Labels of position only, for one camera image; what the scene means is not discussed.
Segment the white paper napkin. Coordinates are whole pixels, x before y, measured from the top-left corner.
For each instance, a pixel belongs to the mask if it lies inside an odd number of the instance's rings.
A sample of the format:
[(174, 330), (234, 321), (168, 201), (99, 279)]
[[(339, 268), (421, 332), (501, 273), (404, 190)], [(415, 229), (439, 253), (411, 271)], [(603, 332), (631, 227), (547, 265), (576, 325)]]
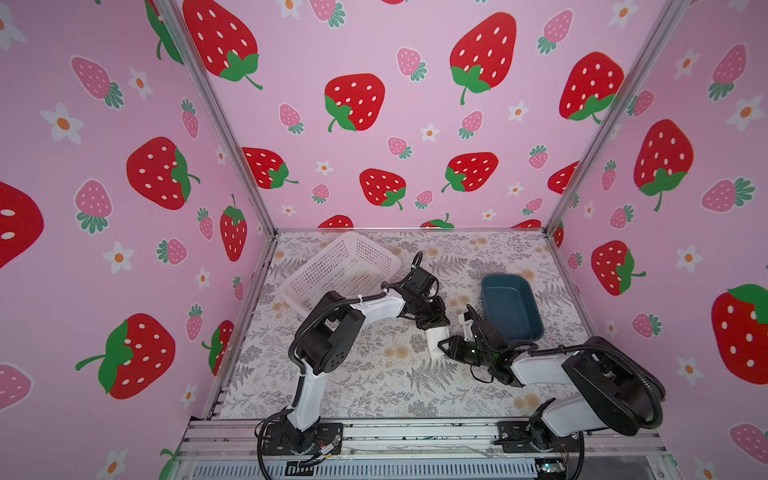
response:
[(430, 358), (434, 361), (445, 359), (446, 354), (439, 344), (450, 338), (450, 329), (447, 326), (431, 328), (425, 331), (425, 336)]

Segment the dark teal plastic bin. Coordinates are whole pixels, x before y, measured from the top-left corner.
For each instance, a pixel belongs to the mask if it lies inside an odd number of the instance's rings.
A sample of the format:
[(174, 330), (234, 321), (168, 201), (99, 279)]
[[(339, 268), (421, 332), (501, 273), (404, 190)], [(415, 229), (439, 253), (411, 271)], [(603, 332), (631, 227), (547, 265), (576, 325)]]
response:
[(530, 283), (516, 274), (496, 273), (481, 282), (485, 317), (507, 343), (538, 341), (544, 325)]

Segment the white plastic mesh basket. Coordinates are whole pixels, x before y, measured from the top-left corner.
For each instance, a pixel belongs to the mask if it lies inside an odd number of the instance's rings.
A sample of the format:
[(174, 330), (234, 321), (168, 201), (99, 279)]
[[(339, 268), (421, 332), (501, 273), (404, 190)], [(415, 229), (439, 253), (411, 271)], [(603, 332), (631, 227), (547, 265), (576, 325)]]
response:
[(343, 298), (380, 291), (400, 269), (401, 260), (363, 235), (344, 233), (289, 276), (278, 291), (283, 300), (306, 317), (329, 291)]

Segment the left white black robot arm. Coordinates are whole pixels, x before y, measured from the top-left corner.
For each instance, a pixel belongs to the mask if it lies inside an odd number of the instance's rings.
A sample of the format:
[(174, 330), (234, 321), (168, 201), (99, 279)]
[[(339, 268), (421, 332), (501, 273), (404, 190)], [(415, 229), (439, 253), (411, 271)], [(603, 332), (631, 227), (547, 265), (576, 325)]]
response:
[(288, 357), (299, 368), (294, 399), (255, 432), (258, 456), (316, 459), (340, 450), (343, 425), (320, 421), (321, 401), (330, 373), (347, 359), (364, 326), (390, 318), (410, 320), (422, 331), (450, 325), (439, 280), (422, 268), (422, 259), (417, 252), (406, 276), (384, 281), (378, 293), (344, 298), (332, 290), (320, 299), (289, 346)]

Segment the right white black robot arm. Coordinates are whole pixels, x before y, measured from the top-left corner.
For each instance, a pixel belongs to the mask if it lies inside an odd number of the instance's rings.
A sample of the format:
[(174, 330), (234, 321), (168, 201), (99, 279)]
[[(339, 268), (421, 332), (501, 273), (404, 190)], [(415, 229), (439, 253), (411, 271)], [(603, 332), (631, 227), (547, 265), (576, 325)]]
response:
[(634, 436), (663, 422), (662, 383), (603, 337), (541, 349), (532, 341), (505, 343), (500, 331), (470, 305), (459, 322), (464, 336), (436, 343), (446, 357), (482, 367), (491, 380), (506, 386), (562, 384), (576, 389), (565, 399), (542, 403), (529, 418), (521, 437), (538, 451), (551, 451), (572, 435), (612, 430)]

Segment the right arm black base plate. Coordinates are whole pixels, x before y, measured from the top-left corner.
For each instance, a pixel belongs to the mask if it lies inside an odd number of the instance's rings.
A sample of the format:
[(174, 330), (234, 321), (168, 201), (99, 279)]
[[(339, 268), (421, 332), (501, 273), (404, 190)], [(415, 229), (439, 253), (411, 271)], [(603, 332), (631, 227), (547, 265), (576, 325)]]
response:
[(558, 437), (544, 424), (526, 421), (502, 421), (497, 424), (498, 435), (494, 445), (505, 453), (548, 454), (578, 453), (581, 441), (578, 435)]

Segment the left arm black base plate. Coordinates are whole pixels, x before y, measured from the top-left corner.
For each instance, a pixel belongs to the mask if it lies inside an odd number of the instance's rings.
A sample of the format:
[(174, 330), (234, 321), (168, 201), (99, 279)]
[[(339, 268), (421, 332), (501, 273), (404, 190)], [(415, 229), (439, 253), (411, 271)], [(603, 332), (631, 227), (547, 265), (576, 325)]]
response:
[(288, 420), (270, 422), (259, 433), (261, 452), (265, 456), (336, 455), (341, 452), (344, 425), (317, 422), (300, 431)]

